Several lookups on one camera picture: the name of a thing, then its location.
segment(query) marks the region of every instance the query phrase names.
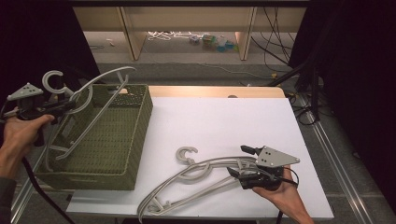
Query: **white tabletop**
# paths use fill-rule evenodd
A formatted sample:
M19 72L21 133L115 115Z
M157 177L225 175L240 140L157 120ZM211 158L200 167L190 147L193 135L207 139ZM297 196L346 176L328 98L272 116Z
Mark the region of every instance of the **white tabletop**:
M301 160L291 168L300 177L299 192L312 218L333 218L304 139L285 98L152 97L154 104L135 190L76 190L67 212L113 217L135 217L140 202L168 177L187 166L176 159L180 147L196 162L218 157L251 156L241 145L268 146ZM176 183L159 195L175 201L229 176L225 168L196 184ZM263 219L278 210L251 189L238 183L224 191L181 206L163 217Z

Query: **finger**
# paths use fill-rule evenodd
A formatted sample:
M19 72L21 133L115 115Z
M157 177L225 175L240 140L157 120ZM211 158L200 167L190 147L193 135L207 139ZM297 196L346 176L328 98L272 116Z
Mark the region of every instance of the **finger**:
M16 120L19 120L19 119L17 118L17 116L11 116L11 117L8 117L8 118L7 118L7 122L12 122L12 121L16 121Z
M54 119L55 117L53 117L52 115L43 115L38 119L32 119L31 121L32 121L32 125L34 125L35 128L39 129L41 126L50 123Z

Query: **white cord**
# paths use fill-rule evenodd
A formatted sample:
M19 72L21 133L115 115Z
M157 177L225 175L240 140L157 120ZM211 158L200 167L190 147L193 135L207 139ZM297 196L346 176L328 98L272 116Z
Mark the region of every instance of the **white cord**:
M148 40L161 39L161 40L166 40L166 41L171 40L172 37L188 39L191 35L194 35L192 32L187 32L187 33L183 34L183 33L181 33L181 32L174 32L174 31L172 31L172 32L170 32L170 33L166 33L166 32L157 32L157 31L156 31L156 32L148 32L148 34L151 35L151 36L148 38Z

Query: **green wire basket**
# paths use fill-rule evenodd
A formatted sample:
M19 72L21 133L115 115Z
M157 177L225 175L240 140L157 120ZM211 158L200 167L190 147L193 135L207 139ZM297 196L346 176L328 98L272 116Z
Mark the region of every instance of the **green wire basket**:
M35 172L39 179L55 189L134 189L152 101L147 85L125 85L104 109L119 87L92 85L90 103L64 117ZM89 91L85 90L77 99L77 108L87 99ZM65 150L76 142L65 156Z

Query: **human hand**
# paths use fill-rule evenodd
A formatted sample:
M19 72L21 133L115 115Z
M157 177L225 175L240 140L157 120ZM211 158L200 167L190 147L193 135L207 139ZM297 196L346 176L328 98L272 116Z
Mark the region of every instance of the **human hand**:
M285 166L283 177L293 180L289 165ZM280 211L288 217L291 217L294 221L304 224L314 223L305 209L296 186L287 182L282 182L279 188L275 191L270 191L260 187L254 187L253 191L273 203Z
M21 159L36 140L38 129L54 119L52 115L43 115L33 120L20 120L16 117L7 120L4 142L0 148L0 176L15 178Z

